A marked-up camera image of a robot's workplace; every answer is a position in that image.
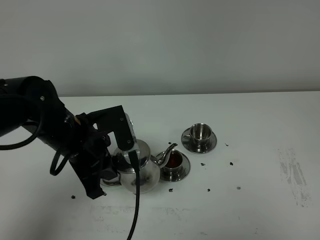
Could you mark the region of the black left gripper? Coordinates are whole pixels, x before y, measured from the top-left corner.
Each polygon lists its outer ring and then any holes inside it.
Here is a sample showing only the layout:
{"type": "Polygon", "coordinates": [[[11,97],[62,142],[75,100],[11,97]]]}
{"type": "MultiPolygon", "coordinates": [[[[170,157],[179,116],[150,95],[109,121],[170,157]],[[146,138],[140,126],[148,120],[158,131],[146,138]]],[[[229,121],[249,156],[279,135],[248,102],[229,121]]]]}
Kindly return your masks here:
{"type": "Polygon", "coordinates": [[[108,151],[111,145],[109,133],[114,134],[117,147],[133,167],[137,166],[137,151],[131,150],[134,146],[133,138],[121,105],[82,113],[76,117],[80,127],[76,129],[77,139],[72,139],[71,144],[77,156],[69,161],[86,195],[96,199],[104,195],[100,186],[101,179],[112,180],[118,176],[114,165],[116,158],[108,151]]]}

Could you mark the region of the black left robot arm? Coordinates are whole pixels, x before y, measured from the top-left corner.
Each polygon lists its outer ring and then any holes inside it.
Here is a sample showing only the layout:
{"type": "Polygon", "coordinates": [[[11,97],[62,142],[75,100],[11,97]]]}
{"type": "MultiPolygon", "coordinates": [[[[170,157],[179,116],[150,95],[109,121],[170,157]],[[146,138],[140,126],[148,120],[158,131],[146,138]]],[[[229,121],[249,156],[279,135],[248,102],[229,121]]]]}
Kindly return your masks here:
{"type": "Polygon", "coordinates": [[[28,130],[30,137],[2,145],[1,150],[15,150],[40,139],[55,150],[50,174],[57,176],[70,163],[91,199],[104,194],[101,179],[117,175],[108,151],[110,133],[125,159],[138,169],[139,148],[123,107],[74,115],[49,80],[27,76],[0,81],[0,133],[6,135],[19,127],[28,130]]]}

